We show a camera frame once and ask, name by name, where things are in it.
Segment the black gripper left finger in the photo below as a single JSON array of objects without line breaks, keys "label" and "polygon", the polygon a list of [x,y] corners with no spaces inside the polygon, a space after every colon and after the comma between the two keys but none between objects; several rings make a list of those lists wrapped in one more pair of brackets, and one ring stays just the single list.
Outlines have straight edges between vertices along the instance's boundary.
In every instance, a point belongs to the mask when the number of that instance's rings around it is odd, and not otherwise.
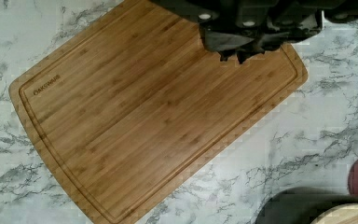
[{"label": "black gripper left finger", "polygon": [[217,52],[220,61],[226,62],[231,56],[237,56],[239,63],[255,55],[253,39],[237,34],[226,34],[199,26],[200,39],[203,47],[210,52]]}]

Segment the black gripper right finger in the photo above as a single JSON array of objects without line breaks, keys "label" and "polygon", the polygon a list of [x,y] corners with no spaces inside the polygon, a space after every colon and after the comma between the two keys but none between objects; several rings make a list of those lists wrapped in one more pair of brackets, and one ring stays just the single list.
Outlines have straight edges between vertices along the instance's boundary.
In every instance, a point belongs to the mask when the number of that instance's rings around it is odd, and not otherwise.
[{"label": "black gripper right finger", "polygon": [[243,64],[247,59],[264,54],[266,51],[279,49],[285,43],[298,43],[319,34],[319,31],[289,31],[277,34],[262,34],[256,40],[236,49],[238,62]]}]

